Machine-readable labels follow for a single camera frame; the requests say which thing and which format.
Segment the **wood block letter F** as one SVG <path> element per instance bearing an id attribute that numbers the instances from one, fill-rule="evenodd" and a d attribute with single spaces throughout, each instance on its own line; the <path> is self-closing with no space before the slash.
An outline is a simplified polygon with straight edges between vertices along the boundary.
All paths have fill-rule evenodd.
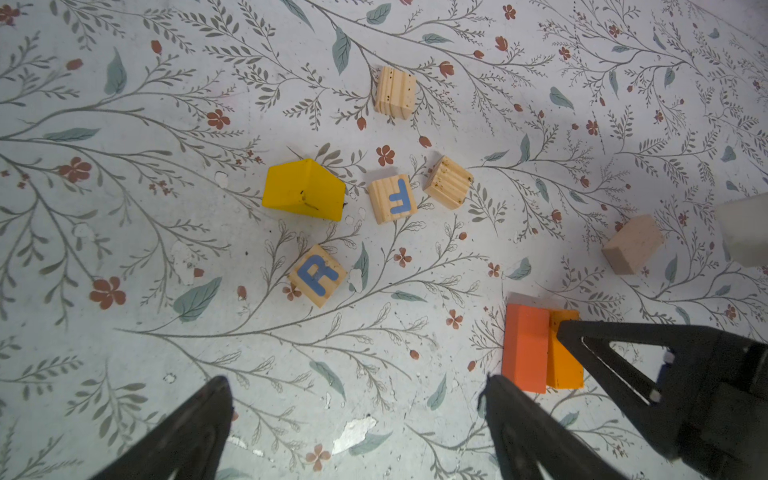
<path id="1" fill-rule="evenodd" d="M 405 174 L 373 181 L 368 187 L 376 222 L 381 225 L 418 211 L 409 177 Z"/>

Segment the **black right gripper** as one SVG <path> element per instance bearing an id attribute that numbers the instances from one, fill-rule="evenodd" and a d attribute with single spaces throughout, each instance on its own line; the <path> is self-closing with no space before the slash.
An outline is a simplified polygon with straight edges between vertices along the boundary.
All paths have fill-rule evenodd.
<path id="1" fill-rule="evenodd" d="M 558 340 L 664 458 L 710 479 L 767 477 L 767 345 L 691 325 L 565 321 Z M 659 346 L 651 378 L 616 342 Z"/>

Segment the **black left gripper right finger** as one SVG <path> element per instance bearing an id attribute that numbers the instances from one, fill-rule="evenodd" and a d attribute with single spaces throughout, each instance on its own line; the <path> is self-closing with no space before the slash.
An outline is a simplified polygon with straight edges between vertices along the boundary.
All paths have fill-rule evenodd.
<path id="1" fill-rule="evenodd" d="M 501 375 L 487 378 L 478 405 L 503 479 L 624 477 Z"/>

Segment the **wood block letter R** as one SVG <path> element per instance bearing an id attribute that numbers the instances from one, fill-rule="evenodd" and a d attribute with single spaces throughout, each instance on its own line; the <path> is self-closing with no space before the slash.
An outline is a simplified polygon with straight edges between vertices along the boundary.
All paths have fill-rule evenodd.
<path id="1" fill-rule="evenodd" d="M 289 280 L 322 308 L 347 277 L 347 271 L 320 245 L 314 245 L 291 269 Z"/>

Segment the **orange rectangular block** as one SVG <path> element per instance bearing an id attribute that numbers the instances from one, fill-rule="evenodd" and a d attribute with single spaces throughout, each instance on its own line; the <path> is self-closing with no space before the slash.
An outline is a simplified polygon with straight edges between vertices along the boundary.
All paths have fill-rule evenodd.
<path id="1" fill-rule="evenodd" d="M 583 388 L 583 366 L 557 338 L 561 324 L 579 320 L 580 314 L 576 310 L 550 310 L 549 313 L 546 385 L 555 389 Z"/>

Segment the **yellow triangular roof block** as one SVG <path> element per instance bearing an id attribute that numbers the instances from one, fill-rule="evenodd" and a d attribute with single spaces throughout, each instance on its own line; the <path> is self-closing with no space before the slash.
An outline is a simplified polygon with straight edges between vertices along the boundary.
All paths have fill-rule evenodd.
<path id="1" fill-rule="evenodd" d="M 312 159 L 269 168 L 262 206 L 299 215 L 340 221 L 345 184 Z"/>

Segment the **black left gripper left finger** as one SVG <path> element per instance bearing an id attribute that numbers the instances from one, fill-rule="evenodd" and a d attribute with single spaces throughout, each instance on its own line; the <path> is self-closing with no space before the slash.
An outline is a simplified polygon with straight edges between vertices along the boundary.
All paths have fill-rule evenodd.
<path id="1" fill-rule="evenodd" d="M 229 436 L 232 416 L 229 382 L 223 376 L 216 376 L 94 477 L 213 479 Z"/>

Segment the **grooved wood block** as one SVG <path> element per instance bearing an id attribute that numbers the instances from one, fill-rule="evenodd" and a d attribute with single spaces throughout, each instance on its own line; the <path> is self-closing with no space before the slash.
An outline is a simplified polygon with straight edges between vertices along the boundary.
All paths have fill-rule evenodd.
<path id="1" fill-rule="evenodd" d="M 449 210 L 459 209 L 466 200 L 474 177 L 447 156 L 432 169 L 424 191 Z"/>
<path id="2" fill-rule="evenodd" d="M 383 67 L 374 109 L 390 117 L 408 120 L 415 109 L 416 90 L 417 81 L 413 75 Z"/>

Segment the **red-orange rectangular block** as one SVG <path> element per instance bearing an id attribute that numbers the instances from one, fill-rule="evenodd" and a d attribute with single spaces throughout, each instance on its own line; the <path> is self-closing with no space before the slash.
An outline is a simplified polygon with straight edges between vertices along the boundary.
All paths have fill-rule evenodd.
<path id="1" fill-rule="evenodd" d="M 549 311 L 508 304 L 501 374 L 525 392 L 546 392 Z"/>

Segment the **grooved wood block near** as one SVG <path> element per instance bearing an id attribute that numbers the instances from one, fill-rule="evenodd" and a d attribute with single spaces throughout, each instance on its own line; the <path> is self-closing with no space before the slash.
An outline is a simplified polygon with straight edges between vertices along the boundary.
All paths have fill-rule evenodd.
<path id="1" fill-rule="evenodd" d="M 449 210 L 459 209 L 466 200 L 474 177 L 447 156 L 432 169 L 424 191 Z"/>

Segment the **grooved wood block far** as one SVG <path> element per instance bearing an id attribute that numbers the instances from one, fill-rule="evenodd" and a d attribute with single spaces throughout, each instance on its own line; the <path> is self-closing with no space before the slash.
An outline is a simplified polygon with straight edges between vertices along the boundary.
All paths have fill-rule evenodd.
<path id="1" fill-rule="evenodd" d="M 383 67 L 374 109 L 390 117 L 408 120 L 415 109 L 416 90 L 417 81 L 413 75 Z"/>

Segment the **plain light wood block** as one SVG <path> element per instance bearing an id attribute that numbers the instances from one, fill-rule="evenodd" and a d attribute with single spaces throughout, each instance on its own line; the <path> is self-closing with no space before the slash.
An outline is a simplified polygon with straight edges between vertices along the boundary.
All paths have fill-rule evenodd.
<path id="1" fill-rule="evenodd" d="M 664 244 L 664 236 L 651 215 L 630 219 L 602 248 L 616 275 L 637 275 Z"/>

